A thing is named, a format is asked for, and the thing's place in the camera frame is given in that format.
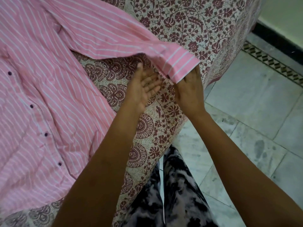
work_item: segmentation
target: shirt sleeve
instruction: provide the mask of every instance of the shirt sleeve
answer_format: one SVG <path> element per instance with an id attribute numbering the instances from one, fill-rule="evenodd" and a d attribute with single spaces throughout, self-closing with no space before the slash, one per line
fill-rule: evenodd
<path id="1" fill-rule="evenodd" d="M 162 42 L 126 12 L 100 0 L 42 0 L 62 26 L 69 49 L 93 59 L 145 53 L 159 72 L 175 83 L 200 60 L 176 43 Z"/>

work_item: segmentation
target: wall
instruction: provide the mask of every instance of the wall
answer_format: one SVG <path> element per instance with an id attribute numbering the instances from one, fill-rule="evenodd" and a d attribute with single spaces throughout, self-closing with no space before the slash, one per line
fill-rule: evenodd
<path id="1" fill-rule="evenodd" d="M 259 21 L 303 49 L 303 0 L 264 0 Z"/>

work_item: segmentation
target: person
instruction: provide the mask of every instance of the person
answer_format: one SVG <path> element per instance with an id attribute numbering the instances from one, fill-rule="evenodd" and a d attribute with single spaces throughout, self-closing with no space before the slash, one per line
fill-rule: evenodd
<path id="1" fill-rule="evenodd" d="M 160 85 L 152 69 L 144 70 L 142 64 L 138 65 L 123 104 L 96 153 L 64 199 L 53 227 L 111 226 L 139 117 Z M 246 226 L 303 226 L 303 211 L 299 206 L 247 158 L 206 112 L 199 66 L 174 88 L 177 104 L 206 145 Z M 121 226 L 218 226 L 173 146 L 165 153 L 163 165 L 165 223 L 157 164 Z"/>

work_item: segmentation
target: marble floor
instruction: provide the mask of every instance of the marble floor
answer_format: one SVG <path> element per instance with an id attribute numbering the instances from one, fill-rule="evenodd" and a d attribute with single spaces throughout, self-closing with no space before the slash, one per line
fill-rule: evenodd
<path id="1" fill-rule="evenodd" d="M 248 40 L 303 73 L 303 66 L 261 39 L 251 34 Z M 205 108 L 248 158 L 303 209 L 303 88 L 241 51 L 221 80 L 205 89 Z M 245 226 L 190 121 L 173 144 L 220 226 Z"/>

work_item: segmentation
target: pant leg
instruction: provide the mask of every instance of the pant leg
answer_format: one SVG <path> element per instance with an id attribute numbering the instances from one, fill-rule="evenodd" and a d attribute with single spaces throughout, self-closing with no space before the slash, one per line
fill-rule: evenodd
<path id="1" fill-rule="evenodd" d="M 149 181 L 139 192 L 121 227 L 164 227 L 163 202 L 160 196 L 159 162 Z"/>
<path id="2" fill-rule="evenodd" d="M 167 227 L 218 226 L 179 151 L 164 154 L 164 216 Z"/>

